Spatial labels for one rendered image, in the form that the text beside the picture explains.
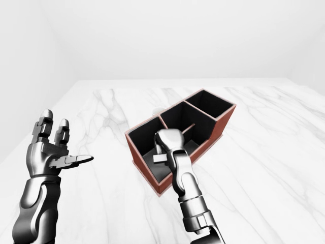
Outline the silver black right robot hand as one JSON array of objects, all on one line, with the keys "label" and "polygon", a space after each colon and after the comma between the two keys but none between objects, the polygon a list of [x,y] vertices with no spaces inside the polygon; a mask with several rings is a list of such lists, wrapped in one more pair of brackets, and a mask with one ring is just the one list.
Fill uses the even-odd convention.
[{"label": "silver black right robot hand", "polygon": [[184,136],[178,129],[161,129],[154,135],[154,146],[156,154],[153,156],[153,162],[167,165],[172,153],[185,152]]}]

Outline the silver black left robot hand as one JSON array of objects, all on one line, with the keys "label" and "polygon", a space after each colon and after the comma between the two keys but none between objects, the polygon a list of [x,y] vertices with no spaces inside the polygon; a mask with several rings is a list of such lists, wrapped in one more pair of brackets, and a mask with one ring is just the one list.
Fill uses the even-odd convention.
[{"label": "silver black left robot hand", "polygon": [[93,160],[91,155],[70,156],[67,143],[69,141],[69,122],[63,119],[55,135],[55,143],[49,142],[53,125],[53,113],[45,109],[32,132],[33,138],[28,147],[26,164],[31,177],[40,175],[58,176],[62,169],[70,169],[79,164]]}]

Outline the red-brown desk caddy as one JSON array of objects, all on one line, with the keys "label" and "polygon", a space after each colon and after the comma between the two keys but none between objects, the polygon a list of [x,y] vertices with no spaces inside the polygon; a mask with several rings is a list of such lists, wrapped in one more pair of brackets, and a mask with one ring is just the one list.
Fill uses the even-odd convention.
[{"label": "red-brown desk caddy", "polygon": [[172,173],[153,162],[154,134],[160,129],[180,130],[195,163],[222,136],[235,108],[236,104],[201,89],[125,132],[134,165],[158,196],[171,186]]}]

